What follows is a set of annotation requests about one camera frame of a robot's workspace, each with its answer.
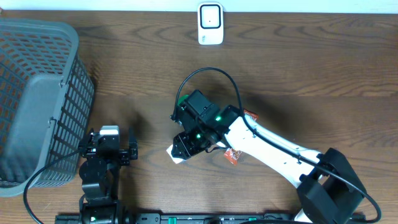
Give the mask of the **red Top chocolate bar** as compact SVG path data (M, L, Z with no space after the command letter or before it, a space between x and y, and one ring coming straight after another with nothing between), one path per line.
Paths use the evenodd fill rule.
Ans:
M256 113L253 113L248 110L244 110L244 114L249 115L255 121L259 118L259 116ZM223 155L230 163L236 166L241 154L242 154L241 151L235 150L233 148L227 148L227 150Z

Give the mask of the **green lid jar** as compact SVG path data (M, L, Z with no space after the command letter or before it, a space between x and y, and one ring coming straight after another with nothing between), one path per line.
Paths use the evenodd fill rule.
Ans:
M185 99L187 99L189 97L189 95L183 95L178 99L177 105L180 106Z

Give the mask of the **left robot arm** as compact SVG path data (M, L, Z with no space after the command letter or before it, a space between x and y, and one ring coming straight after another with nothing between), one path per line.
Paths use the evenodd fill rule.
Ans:
M86 159L79 168L84 194L78 223L134 223L134 216L118 197L121 168L138 158L133 129L129 128L127 149L121 148L118 126L102 126L98 132L91 129L78 149Z

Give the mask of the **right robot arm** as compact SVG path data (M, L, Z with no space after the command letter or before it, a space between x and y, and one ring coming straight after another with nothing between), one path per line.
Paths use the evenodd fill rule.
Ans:
M220 109L201 91L177 100L171 119L183 126L167 153L178 164L209 150L243 152L288 180L296 190L301 211L295 222L359 222L353 213L366 189L347 158L336 149L325 153L299 146L262 127L257 115L228 105Z

